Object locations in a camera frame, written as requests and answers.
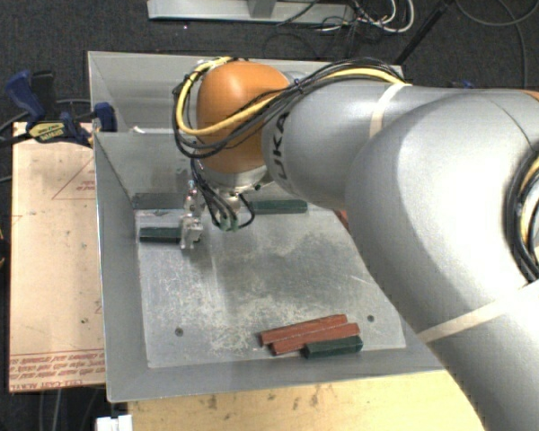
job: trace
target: yellow cable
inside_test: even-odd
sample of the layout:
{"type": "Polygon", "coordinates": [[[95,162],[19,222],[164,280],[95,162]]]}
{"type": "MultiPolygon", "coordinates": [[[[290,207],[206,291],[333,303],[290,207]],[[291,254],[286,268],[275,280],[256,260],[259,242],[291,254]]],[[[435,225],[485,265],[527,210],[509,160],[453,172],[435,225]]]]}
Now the yellow cable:
{"type": "MultiPolygon", "coordinates": [[[[539,169],[539,156],[535,158],[535,161],[529,168],[529,171],[527,171],[527,174],[523,179],[523,183],[521,184],[521,188],[519,189],[519,191],[523,191],[526,184],[531,180],[531,178],[533,177],[533,174],[535,174],[538,169],[539,169]]],[[[521,222],[519,225],[519,230],[520,230],[521,238],[523,239],[524,244],[527,244],[527,242],[529,241],[529,226],[531,224],[531,218],[533,217],[534,214],[535,214],[535,207],[527,207],[526,209],[526,206],[523,206],[523,213],[521,215],[521,222]]]]}
{"type": "MultiPolygon", "coordinates": [[[[230,57],[225,57],[224,59],[225,59],[225,61],[223,63],[227,62],[227,59],[231,59],[231,58],[230,57]]],[[[194,80],[196,79],[196,77],[199,74],[198,72],[202,72],[203,70],[206,70],[206,69],[209,68],[209,66],[204,66],[204,68],[200,69],[202,66],[204,66],[204,65],[198,66],[195,69],[195,71],[192,72],[192,74],[190,74],[189,78],[184,82],[184,84],[183,84],[183,86],[181,88],[180,97],[178,99],[178,103],[177,103],[177,107],[176,107],[176,124],[177,124],[178,128],[181,131],[185,132],[186,134],[189,134],[191,136],[208,136],[208,135],[210,135],[212,133],[215,133],[217,131],[220,131],[222,129],[231,127],[235,123],[238,123],[238,122],[240,122],[240,121],[242,121],[244,119],[252,117],[259,110],[263,109],[263,107],[268,102],[273,100],[273,97],[270,97],[268,99],[265,99],[263,101],[255,103],[252,106],[248,107],[247,109],[242,110],[239,113],[236,113],[232,117],[229,117],[227,119],[219,121],[215,125],[211,125],[211,126],[209,126],[207,128],[202,128],[202,129],[188,128],[185,125],[185,123],[183,122],[183,105],[184,105],[184,102],[186,100],[186,96],[188,95],[188,91],[190,90],[190,87],[192,86],[194,80]]],[[[339,71],[339,72],[335,72],[333,74],[329,74],[329,75],[325,76],[323,79],[334,78],[334,77],[339,77],[339,76],[348,76],[348,75],[363,75],[363,76],[366,76],[366,77],[369,77],[369,78],[377,78],[377,79],[380,79],[380,80],[384,80],[385,82],[393,83],[393,84],[403,84],[404,83],[402,80],[400,80],[399,78],[397,78],[395,76],[389,75],[389,74],[387,74],[385,72],[382,72],[382,71],[374,69],[374,68],[367,68],[367,67],[357,67],[357,68],[351,68],[351,69],[347,69],[347,70],[342,70],[342,71],[339,71]]]]}

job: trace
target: dark green block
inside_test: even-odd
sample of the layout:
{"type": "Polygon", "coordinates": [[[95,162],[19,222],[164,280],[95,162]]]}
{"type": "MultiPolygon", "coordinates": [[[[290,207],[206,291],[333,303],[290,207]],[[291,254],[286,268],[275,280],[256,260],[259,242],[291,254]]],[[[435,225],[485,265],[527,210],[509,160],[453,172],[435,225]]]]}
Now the dark green block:
{"type": "Polygon", "coordinates": [[[357,335],[347,337],[346,339],[337,339],[329,341],[316,341],[305,345],[302,353],[307,359],[316,359],[318,357],[330,357],[337,355],[349,355],[361,351],[363,341],[357,335]]]}
{"type": "Polygon", "coordinates": [[[179,227],[144,227],[140,228],[140,242],[180,242],[181,229],[179,227]]]}
{"type": "Polygon", "coordinates": [[[270,201],[252,201],[256,214],[303,214],[307,212],[307,203],[301,199],[282,199],[270,201]]]}

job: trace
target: red block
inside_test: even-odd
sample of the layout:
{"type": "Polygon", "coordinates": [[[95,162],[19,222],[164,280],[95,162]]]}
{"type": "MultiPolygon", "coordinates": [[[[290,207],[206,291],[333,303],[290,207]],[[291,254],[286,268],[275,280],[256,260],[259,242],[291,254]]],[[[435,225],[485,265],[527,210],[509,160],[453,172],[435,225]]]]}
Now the red block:
{"type": "Polygon", "coordinates": [[[343,324],[342,326],[317,330],[290,339],[276,341],[271,344],[271,351],[276,356],[285,355],[286,353],[302,349],[306,343],[345,339],[354,335],[359,335],[359,326],[355,322],[350,322],[348,324],[343,324]]]}
{"type": "Polygon", "coordinates": [[[333,314],[332,316],[326,316],[317,320],[299,322],[298,324],[291,324],[290,326],[264,330],[260,334],[260,342],[262,345],[269,345],[280,340],[291,339],[292,337],[298,337],[318,330],[338,327],[347,322],[348,317],[345,314],[333,314]]]}

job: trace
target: wooden board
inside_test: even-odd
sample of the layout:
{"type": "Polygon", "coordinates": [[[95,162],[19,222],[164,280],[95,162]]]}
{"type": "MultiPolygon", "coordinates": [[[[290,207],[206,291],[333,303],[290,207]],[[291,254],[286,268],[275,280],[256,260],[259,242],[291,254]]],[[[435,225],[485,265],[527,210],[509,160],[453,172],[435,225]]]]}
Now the wooden board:
{"type": "Polygon", "coordinates": [[[9,390],[105,381],[92,149],[13,148],[9,390]]]}
{"type": "Polygon", "coordinates": [[[136,431],[483,431],[445,371],[146,400],[128,411],[136,431]]]}

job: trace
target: clamp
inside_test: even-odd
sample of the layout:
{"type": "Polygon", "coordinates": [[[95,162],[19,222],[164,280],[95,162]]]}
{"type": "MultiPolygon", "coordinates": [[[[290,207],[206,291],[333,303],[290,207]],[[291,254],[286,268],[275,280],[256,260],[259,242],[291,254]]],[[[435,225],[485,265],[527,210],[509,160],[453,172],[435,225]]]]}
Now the clamp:
{"type": "MultiPolygon", "coordinates": [[[[22,70],[8,80],[5,90],[10,99],[30,115],[26,124],[28,138],[42,144],[70,142],[92,145],[92,134],[82,128],[69,112],[61,111],[58,115],[60,101],[56,100],[51,72],[31,76],[28,70],[22,70]]],[[[118,130],[114,109],[108,102],[95,104],[90,117],[93,118],[93,132],[118,130]]]]}

